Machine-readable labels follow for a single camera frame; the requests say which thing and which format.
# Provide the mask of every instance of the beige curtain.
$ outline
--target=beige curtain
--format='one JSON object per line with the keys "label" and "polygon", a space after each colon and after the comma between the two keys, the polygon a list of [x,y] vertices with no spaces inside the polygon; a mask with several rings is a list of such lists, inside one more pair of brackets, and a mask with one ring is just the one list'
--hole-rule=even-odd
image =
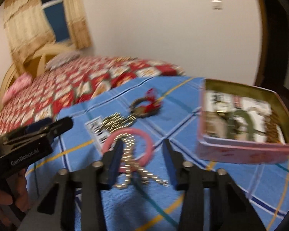
{"label": "beige curtain", "polygon": [[82,0],[63,0],[65,18],[72,42],[78,49],[92,45]]}
{"label": "beige curtain", "polygon": [[4,28],[12,59],[21,72],[26,58],[46,43],[55,41],[41,0],[5,0]]}

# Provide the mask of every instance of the yellow stripe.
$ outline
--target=yellow stripe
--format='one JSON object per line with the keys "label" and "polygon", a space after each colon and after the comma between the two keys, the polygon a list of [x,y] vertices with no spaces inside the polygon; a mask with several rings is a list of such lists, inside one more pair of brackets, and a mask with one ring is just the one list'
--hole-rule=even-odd
{"label": "yellow stripe", "polygon": [[193,80],[193,78],[189,78],[187,80],[185,80],[184,82],[178,84],[177,86],[173,87],[172,89],[168,90],[163,96],[159,97],[159,99],[157,99],[158,101],[163,100],[166,96],[168,96],[171,92],[173,92],[174,90],[176,90],[177,88],[181,87],[182,85],[184,85],[185,83],[188,83],[189,81]]}
{"label": "yellow stripe", "polygon": [[[207,165],[206,170],[213,170],[215,165],[216,165],[216,162],[211,161]],[[166,214],[172,213],[179,205],[181,205],[181,203],[183,202],[183,199],[184,199],[184,194],[180,195],[168,208],[166,208],[164,210],[164,212]],[[155,216],[153,219],[151,219],[149,222],[144,224],[143,226],[135,229],[135,231],[146,231],[147,229],[151,228],[152,226],[154,226],[156,223],[158,223],[162,219],[163,219],[163,216],[159,214],[159,215]]]}
{"label": "yellow stripe", "polygon": [[[85,147],[85,146],[87,146],[87,145],[90,145],[91,143],[93,143],[93,140],[87,141],[87,142],[82,143],[82,144],[80,144],[80,145],[78,145],[78,146],[75,146],[75,147],[73,147],[73,148],[70,148],[70,149],[68,149],[68,150],[66,150],[66,151],[64,151],[64,152],[62,152],[62,153],[59,153],[59,154],[57,154],[57,155],[55,155],[55,156],[53,156],[53,157],[50,157],[50,158],[42,161],[39,165],[36,166],[36,168],[41,167],[41,166],[43,166],[45,163],[50,162],[50,161],[53,161],[53,160],[56,160],[57,158],[62,157],[62,156],[66,155],[66,154],[68,154],[68,153],[70,153],[70,152],[73,152],[73,151],[75,151],[75,150],[77,150],[77,149],[80,149],[80,148],[83,148],[83,147]],[[26,176],[27,176],[28,174],[30,174],[33,170],[34,170],[34,168],[28,170],[27,173],[26,173]]]}
{"label": "yellow stripe", "polygon": [[284,186],[284,191],[283,191],[283,194],[281,195],[281,198],[280,198],[280,201],[277,205],[277,208],[275,210],[275,213],[274,213],[274,216],[272,217],[270,223],[268,224],[267,226],[267,230],[269,230],[273,224],[273,222],[275,221],[276,217],[277,217],[277,213],[278,211],[280,210],[281,208],[281,205],[283,204],[284,202],[284,198],[286,196],[286,193],[287,193],[287,188],[288,188],[288,184],[289,184],[289,172],[287,172],[287,176],[286,176],[286,181],[285,181],[285,186]]}

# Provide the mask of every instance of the metal bolt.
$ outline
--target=metal bolt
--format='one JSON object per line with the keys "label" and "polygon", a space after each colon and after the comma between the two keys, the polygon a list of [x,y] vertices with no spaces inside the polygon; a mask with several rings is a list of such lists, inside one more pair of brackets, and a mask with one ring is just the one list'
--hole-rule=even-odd
{"label": "metal bolt", "polygon": [[219,168],[219,169],[217,170],[217,173],[218,173],[220,176],[224,176],[224,175],[227,174],[227,171],[226,171],[225,169],[223,169],[223,168]]}
{"label": "metal bolt", "polygon": [[190,161],[185,161],[185,162],[183,162],[183,166],[184,167],[192,167],[194,164],[192,163],[192,162],[190,162]]}
{"label": "metal bolt", "polygon": [[104,164],[101,161],[95,161],[94,163],[92,163],[92,166],[95,168],[102,167],[103,165]]}
{"label": "metal bolt", "polygon": [[67,175],[68,170],[67,170],[66,168],[62,168],[62,169],[60,169],[60,170],[58,171],[58,173],[59,173],[60,175],[64,176],[64,175]]}

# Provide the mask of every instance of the pillow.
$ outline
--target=pillow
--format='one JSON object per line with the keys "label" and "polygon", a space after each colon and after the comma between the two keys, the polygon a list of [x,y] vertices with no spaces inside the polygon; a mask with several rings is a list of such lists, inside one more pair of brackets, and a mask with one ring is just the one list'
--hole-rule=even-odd
{"label": "pillow", "polygon": [[32,76],[27,72],[18,77],[12,86],[4,93],[2,104],[5,105],[9,100],[13,99],[19,91],[28,87],[32,83],[32,79]]}
{"label": "pillow", "polygon": [[66,64],[80,56],[81,56],[81,52],[77,50],[58,54],[46,64],[45,69],[50,69],[50,70],[56,69],[60,67],[61,65]]}

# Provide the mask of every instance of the pink bracelet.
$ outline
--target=pink bracelet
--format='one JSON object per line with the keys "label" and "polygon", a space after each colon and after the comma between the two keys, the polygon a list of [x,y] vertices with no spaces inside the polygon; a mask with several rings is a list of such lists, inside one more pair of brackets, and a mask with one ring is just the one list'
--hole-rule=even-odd
{"label": "pink bracelet", "polygon": [[[139,160],[136,160],[136,162],[138,162],[141,167],[144,167],[145,165],[148,164],[149,160],[152,158],[153,141],[152,141],[151,137],[146,132],[144,132],[138,128],[123,128],[123,129],[119,129],[119,130],[113,132],[106,139],[106,141],[103,145],[102,153],[104,154],[105,152],[107,152],[110,149],[113,141],[115,140],[115,138],[119,134],[126,134],[126,133],[132,134],[132,135],[138,135],[138,136],[141,136],[143,139],[145,139],[146,144],[147,144],[145,154]],[[119,172],[125,173],[125,168],[120,168]]]}

